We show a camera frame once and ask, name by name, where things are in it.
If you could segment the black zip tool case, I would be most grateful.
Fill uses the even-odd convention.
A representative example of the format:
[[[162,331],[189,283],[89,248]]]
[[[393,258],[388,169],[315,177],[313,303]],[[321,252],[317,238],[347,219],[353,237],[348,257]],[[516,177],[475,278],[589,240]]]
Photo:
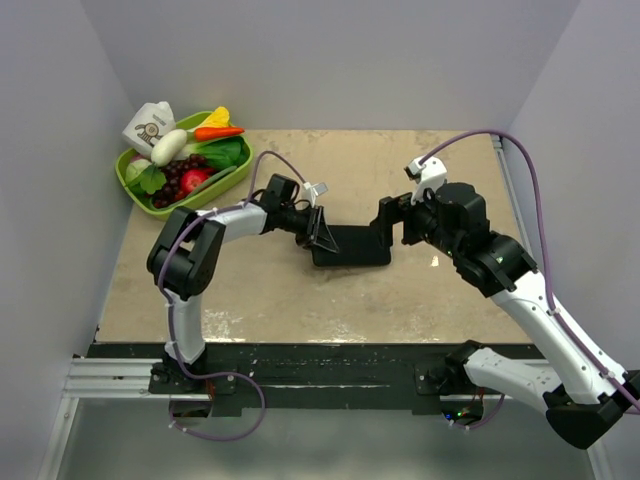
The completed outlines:
[[[391,246],[371,226],[330,225],[335,252],[313,246],[312,261],[320,268],[382,267],[391,263]]]

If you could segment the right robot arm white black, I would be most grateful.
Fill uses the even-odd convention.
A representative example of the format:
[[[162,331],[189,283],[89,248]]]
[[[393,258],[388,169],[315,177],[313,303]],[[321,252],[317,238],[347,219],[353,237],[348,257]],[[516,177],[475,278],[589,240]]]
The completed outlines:
[[[543,413],[556,434],[581,450],[638,403],[638,371],[608,357],[571,316],[557,316],[559,304],[535,260],[514,238],[491,230],[485,199],[473,186],[446,183],[420,201],[409,194],[381,199],[371,224],[385,245],[397,223],[403,244],[424,241],[447,255],[457,274],[506,312],[549,363],[529,367],[467,341],[436,369],[441,394],[474,386],[505,394]]]

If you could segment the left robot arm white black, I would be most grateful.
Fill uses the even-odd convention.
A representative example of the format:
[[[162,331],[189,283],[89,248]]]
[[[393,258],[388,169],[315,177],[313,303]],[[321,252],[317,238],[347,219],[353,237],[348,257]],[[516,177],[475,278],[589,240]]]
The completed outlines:
[[[168,339],[154,380],[185,392],[207,380],[206,342],[202,335],[202,294],[208,288],[224,244],[274,230],[295,235],[299,246],[338,251],[324,209],[317,204],[324,183],[298,183],[274,174],[267,186],[235,205],[208,211],[176,209],[147,258],[147,270],[166,299]]]

